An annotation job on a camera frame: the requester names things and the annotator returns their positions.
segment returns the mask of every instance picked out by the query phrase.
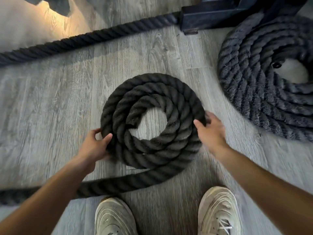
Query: foot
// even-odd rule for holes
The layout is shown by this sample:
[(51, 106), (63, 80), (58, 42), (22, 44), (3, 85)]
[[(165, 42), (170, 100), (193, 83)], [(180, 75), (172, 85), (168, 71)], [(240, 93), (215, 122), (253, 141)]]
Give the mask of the foot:
[(104, 199), (96, 210), (95, 233), (96, 235), (138, 235), (131, 209), (119, 198)]
[(204, 194), (198, 210), (198, 234), (241, 235), (237, 201), (229, 189), (215, 186)]

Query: wooden floor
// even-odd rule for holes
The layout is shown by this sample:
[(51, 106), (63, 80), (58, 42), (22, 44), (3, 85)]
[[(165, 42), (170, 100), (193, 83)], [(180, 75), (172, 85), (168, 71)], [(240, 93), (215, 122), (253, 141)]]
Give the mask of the wooden floor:
[[(144, 17), (179, 11), (198, 0), (0, 0), (0, 51), (27, 47)], [(304, 8), (312, 15), (313, 1)], [(100, 126), (103, 105), (133, 76), (166, 73), (187, 83), (224, 122), (227, 140), (254, 162), (313, 193), (313, 144), (289, 141), (245, 120), (219, 86), (216, 63), (230, 29), (184, 36), (178, 27), (127, 37), (34, 63), (0, 69), (0, 188), (42, 185)], [(133, 134), (152, 138), (165, 127), (150, 110)], [(99, 162), (87, 180), (135, 173)], [(197, 233), (197, 211), (211, 186), (235, 194), (245, 235), (279, 234), (229, 173), (201, 149), (183, 173), (148, 189), (122, 194), (140, 234)], [(92, 235), (98, 198), (70, 202), (53, 234)], [(2, 206), (0, 220), (14, 208)]]

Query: black metal frame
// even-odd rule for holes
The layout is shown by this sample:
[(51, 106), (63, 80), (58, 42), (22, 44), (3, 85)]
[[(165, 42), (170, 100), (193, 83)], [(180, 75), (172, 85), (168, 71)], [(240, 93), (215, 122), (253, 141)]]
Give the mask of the black metal frame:
[(307, 0), (201, 0), (197, 5), (182, 7), (180, 29), (185, 35), (198, 30), (232, 27), (247, 16), (263, 11), (263, 22), (280, 14), (295, 15)]

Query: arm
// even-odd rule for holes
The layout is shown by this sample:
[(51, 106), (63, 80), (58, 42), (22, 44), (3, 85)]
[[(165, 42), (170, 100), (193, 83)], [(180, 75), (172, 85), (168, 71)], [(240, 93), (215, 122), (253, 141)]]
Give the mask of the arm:
[(99, 132), (100, 129), (91, 130), (77, 156), (0, 223), (1, 235), (52, 233), (84, 177), (95, 169), (96, 161), (105, 156), (112, 134), (96, 140)]
[(194, 121), (200, 140), (272, 223), (285, 235), (313, 234), (313, 195), (279, 179), (230, 148), (221, 121), (210, 112), (207, 119), (206, 127)]

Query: black rope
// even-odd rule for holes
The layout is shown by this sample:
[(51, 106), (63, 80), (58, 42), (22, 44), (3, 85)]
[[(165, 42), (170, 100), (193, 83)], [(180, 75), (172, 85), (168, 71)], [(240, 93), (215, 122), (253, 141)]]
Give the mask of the black rope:
[[(165, 130), (151, 140), (139, 140), (128, 129), (136, 128), (146, 110), (161, 108)], [(144, 74), (115, 89), (104, 105), (101, 134), (112, 133), (111, 155), (135, 168), (150, 170), (117, 178), (83, 182), (75, 198), (112, 195), (162, 183), (188, 166), (201, 147), (193, 120), (205, 124), (201, 101), (190, 87), (165, 74)], [(0, 191), (0, 204), (23, 202), (38, 188)]]
[(313, 77), (313, 21), (280, 16), (239, 24), (219, 53), (219, 79), (233, 105), (255, 125), (287, 139), (313, 142), (313, 83), (295, 84), (274, 68), (297, 59)]
[(56, 54), (87, 47), (96, 43), (102, 43), (136, 33), (176, 25), (178, 24), (179, 13), (180, 12), (173, 12), (166, 15), (145, 18), (113, 26), (108, 29), (95, 30), (66, 39), (56, 40), (45, 44), (38, 44), (29, 48), (20, 48), (11, 52), (3, 52), (0, 53), (0, 66), (43, 59)]

